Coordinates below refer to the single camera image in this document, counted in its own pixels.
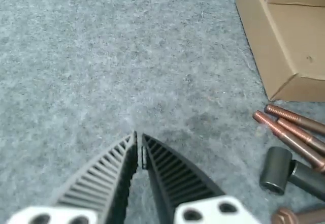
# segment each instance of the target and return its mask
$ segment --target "copper bolt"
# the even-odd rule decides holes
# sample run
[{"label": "copper bolt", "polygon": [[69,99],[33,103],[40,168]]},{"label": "copper bolt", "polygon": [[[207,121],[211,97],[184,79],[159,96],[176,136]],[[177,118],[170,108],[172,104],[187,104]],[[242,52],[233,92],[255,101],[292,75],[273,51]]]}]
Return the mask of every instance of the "copper bolt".
[{"label": "copper bolt", "polygon": [[283,118],[279,118],[277,122],[285,129],[300,138],[302,141],[304,141],[306,144],[308,144],[310,147],[312,147],[314,150],[321,154],[325,154],[325,143],[323,141],[312,136],[311,134],[307,133],[306,131],[300,129],[296,125],[292,124],[291,122],[288,122]]},{"label": "copper bolt", "polygon": [[256,111],[253,118],[262,124],[267,125],[283,143],[285,143],[293,151],[301,155],[308,161],[316,171],[325,172],[325,160],[315,150],[307,146],[303,141],[293,135],[291,132],[283,128],[278,123],[274,122],[266,114],[261,111]]},{"label": "copper bolt", "polygon": [[325,135],[325,125],[320,122],[314,121],[272,104],[265,106],[264,111],[268,114],[285,118],[288,121],[291,121],[294,124],[299,125],[305,129],[309,129],[316,133]]},{"label": "copper bolt", "polygon": [[315,224],[325,221],[325,208],[295,214],[281,207],[272,215],[272,224]]}]

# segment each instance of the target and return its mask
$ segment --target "black metal cylinder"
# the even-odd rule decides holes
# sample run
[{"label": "black metal cylinder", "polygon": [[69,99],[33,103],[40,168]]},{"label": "black metal cylinder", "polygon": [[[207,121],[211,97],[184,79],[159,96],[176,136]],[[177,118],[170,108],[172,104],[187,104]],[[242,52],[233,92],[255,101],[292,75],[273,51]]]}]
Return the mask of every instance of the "black metal cylinder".
[{"label": "black metal cylinder", "polygon": [[259,178],[262,189],[283,195],[288,181],[289,167],[293,155],[287,149],[271,147],[264,161],[264,168]]},{"label": "black metal cylinder", "polygon": [[299,161],[290,163],[289,182],[325,201],[325,176]]}]

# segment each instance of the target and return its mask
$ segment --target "cardboard box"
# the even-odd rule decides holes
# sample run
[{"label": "cardboard box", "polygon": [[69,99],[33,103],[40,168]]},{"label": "cardboard box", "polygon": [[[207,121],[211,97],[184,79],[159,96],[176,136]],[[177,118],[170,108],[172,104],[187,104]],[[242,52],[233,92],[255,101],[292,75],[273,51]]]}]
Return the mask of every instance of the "cardboard box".
[{"label": "cardboard box", "polygon": [[325,102],[325,0],[236,0],[270,100]]}]

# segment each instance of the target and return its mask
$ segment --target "metal bolt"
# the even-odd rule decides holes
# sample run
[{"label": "metal bolt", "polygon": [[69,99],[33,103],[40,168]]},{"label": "metal bolt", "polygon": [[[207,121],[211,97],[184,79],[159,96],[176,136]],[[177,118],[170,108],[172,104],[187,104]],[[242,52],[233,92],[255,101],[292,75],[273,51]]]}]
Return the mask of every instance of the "metal bolt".
[{"label": "metal bolt", "polygon": [[301,155],[308,161],[316,171],[325,172],[325,160],[315,150],[307,146],[303,141],[293,135],[291,132],[283,128],[278,123],[274,122],[266,114],[261,111],[256,111],[253,118],[262,124],[267,125],[283,143],[285,143],[293,151]]},{"label": "metal bolt", "polygon": [[272,224],[316,224],[325,221],[325,208],[295,214],[281,207],[272,215]]},{"label": "metal bolt", "polygon": [[325,135],[325,125],[320,122],[314,121],[272,104],[265,106],[264,111],[268,114],[285,118],[288,121],[291,121],[294,124],[299,125],[305,129],[309,129],[316,133]]},{"label": "metal bolt", "polygon": [[308,144],[310,147],[312,147],[314,150],[321,154],[325,154],[325,143],[323,141],[300,129],[291,122],[288,122],[286,119],[279,118],[277,122],[285,129],[300,138],[302,141],[304,141],[306,144]]}]

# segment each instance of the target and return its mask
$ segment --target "gray carpet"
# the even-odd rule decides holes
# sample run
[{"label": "gray carpet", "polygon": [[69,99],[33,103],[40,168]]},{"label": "gray carpet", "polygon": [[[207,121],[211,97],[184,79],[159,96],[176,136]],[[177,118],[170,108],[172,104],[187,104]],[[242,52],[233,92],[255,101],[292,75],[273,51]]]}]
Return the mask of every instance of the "gray carpet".
[{"label": "gray carpet", "polygon": [[[46,204],[93,155],[132,130],[193,161],[263,223],[279,205],[320,203],[288,185],[260,190],[268,147],[251,118],[267,103],[234,0],[0,0],[0,222]],[[325,121],[324,104],[284,103]],[[148,175],[125,223],[156,223]]]}]

